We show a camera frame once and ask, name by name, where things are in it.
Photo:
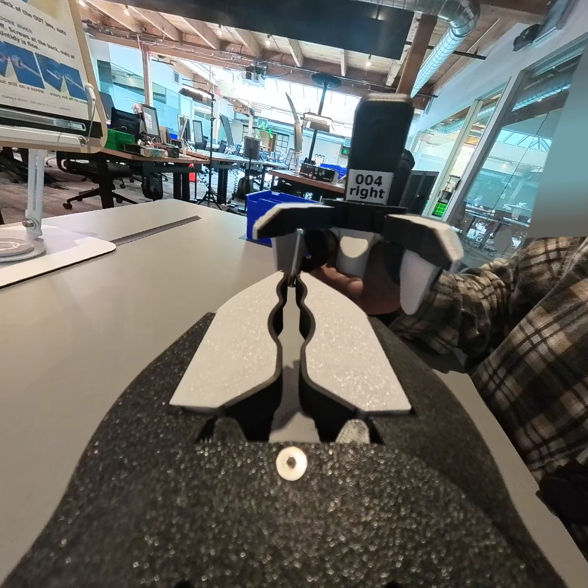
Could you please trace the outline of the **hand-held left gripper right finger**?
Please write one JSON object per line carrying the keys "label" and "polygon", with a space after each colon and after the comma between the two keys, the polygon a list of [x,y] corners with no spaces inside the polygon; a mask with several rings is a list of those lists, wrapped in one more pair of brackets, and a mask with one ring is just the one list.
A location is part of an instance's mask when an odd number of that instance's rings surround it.
{"label": "hand-held left gripper right finger", "polygon": [[309,273],[297,300],[302,374],[312,390],[365,416],[407,414],[411,404],[363,310]]}

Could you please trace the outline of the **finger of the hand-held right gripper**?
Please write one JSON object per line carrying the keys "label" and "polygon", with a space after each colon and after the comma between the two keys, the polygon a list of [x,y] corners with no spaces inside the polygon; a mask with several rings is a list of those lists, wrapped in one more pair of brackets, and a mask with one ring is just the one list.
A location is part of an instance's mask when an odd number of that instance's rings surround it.
{"label": "finger of the hand-held right gripper", "polygon": [[418,215],[388,215],[383,238],[403,249],[399,265],[400,304],[414,315],[442,272],[455,273],[463,260],[463,246],[454,228]]}
{"label": "finger of the hand-held right gripper", "polygon": [[[333,225],[333,219],[334,207],[332,206],[281,203],[275,205],[255,222],[254,238],[271,239],[275,269],[284,275],[290,275],[296,230],[303,229],[305,233],[326,230]],[[304,235],[303,257],[307,253],[306,249]]]}

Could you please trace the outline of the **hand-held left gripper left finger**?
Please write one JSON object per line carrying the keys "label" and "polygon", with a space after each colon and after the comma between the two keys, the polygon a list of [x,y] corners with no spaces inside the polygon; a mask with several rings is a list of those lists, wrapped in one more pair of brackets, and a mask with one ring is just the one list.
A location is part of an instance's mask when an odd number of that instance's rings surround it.
{"label": "hand-held left gripper left finger", "polygon": [[282,373],[285,276],[278,271],[242,290],[215,313],[169,402],[219,413],[273,384]]}

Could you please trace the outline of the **silver steel bolt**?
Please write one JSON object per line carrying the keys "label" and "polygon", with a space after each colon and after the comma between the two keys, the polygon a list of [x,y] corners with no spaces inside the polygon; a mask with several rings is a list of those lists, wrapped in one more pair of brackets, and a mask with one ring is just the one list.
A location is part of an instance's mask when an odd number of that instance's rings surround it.
{"label": "silver steel bolt", "polygon": [[303,257],[303,250],[304,250],[304,235],[305,230],[297,229],[296,230],[296,240],[295,240],[295,247],[292,254],[292,264],[290,269],[290,276],[297,275],[300,273],[300,264],[301,259]]}

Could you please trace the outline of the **person's right forearm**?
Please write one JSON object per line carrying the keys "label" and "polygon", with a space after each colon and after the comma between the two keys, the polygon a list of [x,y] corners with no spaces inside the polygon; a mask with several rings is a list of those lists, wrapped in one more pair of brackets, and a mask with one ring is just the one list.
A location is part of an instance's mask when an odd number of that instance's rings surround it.
{"label": "person's right forearm", "polygon": [[587,237],[443,273],[392,331],[466,370],[536,481],[587,449]]}

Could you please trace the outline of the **person's right hand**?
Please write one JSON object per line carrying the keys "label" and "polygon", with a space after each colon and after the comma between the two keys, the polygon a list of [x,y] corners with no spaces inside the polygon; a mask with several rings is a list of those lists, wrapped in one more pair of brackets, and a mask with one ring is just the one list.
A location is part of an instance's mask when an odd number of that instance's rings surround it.
{"label": "person's right hand", "polygon": [[390,244],[378,242],[372,248],[362,278],[341,273],[329,262],[311,275],[338,291],[370,316],[388,315],[401,308],[400,287],[389,275]]}

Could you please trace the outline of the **blue plastic bin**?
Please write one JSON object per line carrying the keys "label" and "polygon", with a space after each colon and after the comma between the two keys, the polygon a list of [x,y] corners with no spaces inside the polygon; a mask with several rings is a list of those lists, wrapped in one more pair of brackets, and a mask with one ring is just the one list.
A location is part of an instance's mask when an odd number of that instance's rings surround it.
{"label": "blue plastic bin", "polygon": [[319,202],[311,199],[303,198],[296,195],[290,195],[283,192],[275,192],[273,190],[261,190],[247,195],[246,205],[246,238],[247,240],[264,245],[271,246],[271,239],[269,238],[254,238],[253,228],[255,222],[262,217],[266,212],[277,204],[281,203],[303,203],[303,204],[319,204]]}

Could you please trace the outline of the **wooden desk black legs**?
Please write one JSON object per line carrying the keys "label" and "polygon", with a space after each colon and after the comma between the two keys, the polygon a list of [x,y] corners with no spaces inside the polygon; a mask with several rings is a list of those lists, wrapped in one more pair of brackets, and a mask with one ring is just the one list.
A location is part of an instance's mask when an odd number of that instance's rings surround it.
{"label": "wooden desk black legs", "polygon": [[343,186],[331,183],[323,182],[320,180],[313,180],[304,176],[299,176],[296,173],[289,171],[280,171],[278,169],[269,169],[268,174],[272,176],[273,180],[279,180],[281,183],[290,183],[297,186],[305,186],[308,190],[321,190],[327,191],[339,195],[345,193]]}
{"label": "wooden desk black legs", "polygon": [[190,174],[195,174],[201,168],[200,161],[189,156],[178,158],[147,158],[143,157],[140,149],[135,152],[111,151],[103,149],[97,154],[108,160],[128,165],[134,176],[141,177],[142,194],[150,201],[161,200],[164,196],[163,177],[172,176],[173,199],[189,202],[192,199],[190,189]]}

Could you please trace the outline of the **black panel green display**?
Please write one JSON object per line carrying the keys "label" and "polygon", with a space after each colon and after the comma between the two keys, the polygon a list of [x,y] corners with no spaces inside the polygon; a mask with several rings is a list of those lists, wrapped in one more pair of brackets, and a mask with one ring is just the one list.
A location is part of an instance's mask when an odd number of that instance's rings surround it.
{"label": "black panel green display", "polygon": [[408,213],[424,216],[424,211],[433,202],[430,216],[442,219],[459,183],[457,176],[450,175],[443,189],[435,188],[438,171],[412,171],[401,196],[399,206]]}

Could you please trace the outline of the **wooden support beam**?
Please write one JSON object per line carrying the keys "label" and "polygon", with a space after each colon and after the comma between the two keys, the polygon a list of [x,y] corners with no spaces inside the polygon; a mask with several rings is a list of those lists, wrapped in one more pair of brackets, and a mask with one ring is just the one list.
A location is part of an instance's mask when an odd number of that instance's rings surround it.
{"label": "wooden support beam", "polygon": [[404,60],[401,77],[396,88],[397,93],[411,95],[436,23],[437,16],[427,14],[420,16],[408,55]]}

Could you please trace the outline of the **black light stand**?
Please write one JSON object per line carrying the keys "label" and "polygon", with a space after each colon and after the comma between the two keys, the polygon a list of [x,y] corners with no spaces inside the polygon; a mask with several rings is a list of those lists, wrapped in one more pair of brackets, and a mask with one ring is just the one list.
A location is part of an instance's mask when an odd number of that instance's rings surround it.
{"label": "black light stand", "polygon": [[212,159],[212,153],[213,153],[213,146],[217,137],[217,130],[215,128],[215,122],[217,120],[217,98],[215,96],[215,90],[214,89],[210,89],[207,91],[202,91],[201,89],[198,88],[190,88],[188,86],[182,86],[179,92],[181,95],[189,97],[191,99],[202,99],[202,101],[206,102],[206,99],[204,98],[205,94],[207,94],[209,96],[208,102],[209,102],[209,106],[210,106],[210,117],[209,117],[209,122],[210,122],[210,130],[209,130],[209,138],[208,138],[208,161],[207,161],[207,166],[208,166],[208,183],[207,185],[207,191],[204,195],[204,197],[202,197],[202,199],[200,200],[196,200],[197,204],[205,204],[207,207],[214,207],[220,211],[222,211],[222,207],[219,204],[219,202],[217,201],[217,193],[213,190],[212,188],[212,172],[213,172],[213,159]]}

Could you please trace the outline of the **black ceiling panel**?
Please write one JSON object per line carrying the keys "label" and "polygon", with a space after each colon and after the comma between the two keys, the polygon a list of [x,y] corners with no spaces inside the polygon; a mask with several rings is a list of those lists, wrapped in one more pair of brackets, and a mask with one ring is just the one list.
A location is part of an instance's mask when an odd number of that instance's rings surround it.
{"label": "black ceiling panel", "polygon": [[121,1],[133,8],[398,59],[414,12],[363,1]]}

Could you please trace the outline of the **black computer monitor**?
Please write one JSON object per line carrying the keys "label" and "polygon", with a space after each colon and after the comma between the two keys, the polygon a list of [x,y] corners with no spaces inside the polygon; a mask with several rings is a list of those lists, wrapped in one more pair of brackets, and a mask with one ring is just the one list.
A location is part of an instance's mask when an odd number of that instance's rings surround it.
{"label": "black computer monitor", "polygon": [[160,141],[160,129],[157,110],[149,105],[141,104],[141,134]]}

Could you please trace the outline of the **black office chair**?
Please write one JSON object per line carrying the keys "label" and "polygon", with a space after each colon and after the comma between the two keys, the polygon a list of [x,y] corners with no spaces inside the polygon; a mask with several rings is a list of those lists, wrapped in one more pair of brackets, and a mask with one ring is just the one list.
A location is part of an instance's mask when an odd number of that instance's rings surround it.
{"label": "black office chair", "polygon": [[82,160],[80,157],[81,155],[77,153],[57,151],[56,163],[62,172],[82,176],[98,187],[67,199],[62,204],[65,210],[71,210],[73,202],[81,202],[94,196],[100,197],[103,209],[113,208],[115,202],[136,204],[135,201],[115,193],[115,180],[121,182],[122,188],[124,188],[124,180],[134,180],[134,173],[128,165],[117,161],[112,162],[99,154],[90,155],[89,160]]}

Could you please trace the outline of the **silver spiral air duct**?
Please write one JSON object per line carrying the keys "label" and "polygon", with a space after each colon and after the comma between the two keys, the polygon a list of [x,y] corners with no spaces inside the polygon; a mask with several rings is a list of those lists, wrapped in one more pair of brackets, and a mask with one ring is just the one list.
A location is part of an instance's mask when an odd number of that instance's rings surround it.
{"label": "silver spiral air duct", "polygon": [[445,20],[447,30],[422,63],[410,93],[412,98],[470,35],[481,14],[478,1],[415,1],[414,3],[414,11]]}

